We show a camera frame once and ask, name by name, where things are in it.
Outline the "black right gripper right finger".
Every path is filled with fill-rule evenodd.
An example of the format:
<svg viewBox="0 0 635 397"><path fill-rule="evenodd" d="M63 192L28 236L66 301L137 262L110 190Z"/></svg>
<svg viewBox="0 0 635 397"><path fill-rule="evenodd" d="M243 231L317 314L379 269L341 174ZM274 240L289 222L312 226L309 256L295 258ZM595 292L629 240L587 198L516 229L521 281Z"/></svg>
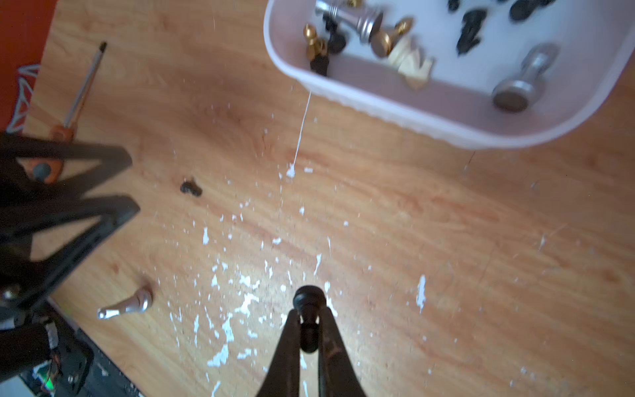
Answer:
<svg viewBox="0 0 635 397"><path fill-rule="evenodd" d="M318 382L320 396L366 397L329 307L319 311Z"/></svg>

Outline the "cream chess piece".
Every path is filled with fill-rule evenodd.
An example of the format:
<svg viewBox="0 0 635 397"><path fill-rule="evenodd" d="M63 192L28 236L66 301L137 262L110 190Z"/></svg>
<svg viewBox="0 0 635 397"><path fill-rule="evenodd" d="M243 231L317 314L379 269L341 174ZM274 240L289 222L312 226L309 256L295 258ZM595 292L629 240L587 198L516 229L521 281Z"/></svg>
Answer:
<svg viewBox="0 0 635 397"><path fill-rule="evenodd" d="M414 90L422 89L428 83L435 61L415 48L409 37L401 39L387 58L388 65Z"/></svg>

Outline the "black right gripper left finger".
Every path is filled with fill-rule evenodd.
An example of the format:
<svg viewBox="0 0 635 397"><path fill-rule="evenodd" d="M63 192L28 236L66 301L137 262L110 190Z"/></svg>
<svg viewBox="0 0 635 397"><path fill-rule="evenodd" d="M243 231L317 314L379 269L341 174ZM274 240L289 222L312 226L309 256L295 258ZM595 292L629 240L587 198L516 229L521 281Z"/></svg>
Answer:
<svg viewBox="0 0 635 397"><path fill-rule="evenodd" d="M301 322L292 309L286 319L269 370L256 394L263 396L299 396Z"/></svg>

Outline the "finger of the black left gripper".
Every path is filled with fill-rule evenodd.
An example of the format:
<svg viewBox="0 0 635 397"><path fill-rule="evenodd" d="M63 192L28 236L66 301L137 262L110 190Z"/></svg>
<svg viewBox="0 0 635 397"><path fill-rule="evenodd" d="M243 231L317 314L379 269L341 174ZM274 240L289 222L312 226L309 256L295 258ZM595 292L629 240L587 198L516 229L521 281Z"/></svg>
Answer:
<svg viewBox="0 0 635 397"><path fill-rule="evenodd" d="M42 304L100 244L140 211L129 196L53 199L1 208L1 319ZM35 234L99 218L47 258L31 259Z"/></svg>
<svg viewBox="0 0 635 397"><path fill-rule="evenodd" d="M32 180L20 159L96 160L98 164L82 174L55 183ZM132 157L123 147L92 143L65 143L34 137L1 135L1 191L19 193L30 199L79 197L132 165Z"/></svg>

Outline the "black pawn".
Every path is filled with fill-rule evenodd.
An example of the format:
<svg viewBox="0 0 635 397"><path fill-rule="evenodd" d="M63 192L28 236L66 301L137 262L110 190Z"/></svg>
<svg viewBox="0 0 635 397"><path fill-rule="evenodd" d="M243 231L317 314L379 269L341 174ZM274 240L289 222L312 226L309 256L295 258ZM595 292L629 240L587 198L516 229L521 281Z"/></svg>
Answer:
<svg viewBox="0 0 635 397"><path fill-rule="evenodd" d="M296 291L293 304L300 317L300 348L314 353L319 342L318 312L327 305L326 296L317 286L302 286Z"/></svg>

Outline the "gold pawn chess piece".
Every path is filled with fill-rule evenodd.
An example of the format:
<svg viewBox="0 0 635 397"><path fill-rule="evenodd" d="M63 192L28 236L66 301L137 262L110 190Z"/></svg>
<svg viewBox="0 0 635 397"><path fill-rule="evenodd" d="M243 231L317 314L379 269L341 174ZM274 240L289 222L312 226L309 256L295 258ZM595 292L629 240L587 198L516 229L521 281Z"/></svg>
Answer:
<svg viewBox="0 0 635 397"><path fill-rule="evenodd" d="M392 29L380 29L375 33L370 46L374 55L379 58L387 58L395 48L397 42L410 32L413 27L414 18L402 18Z"/></svg>

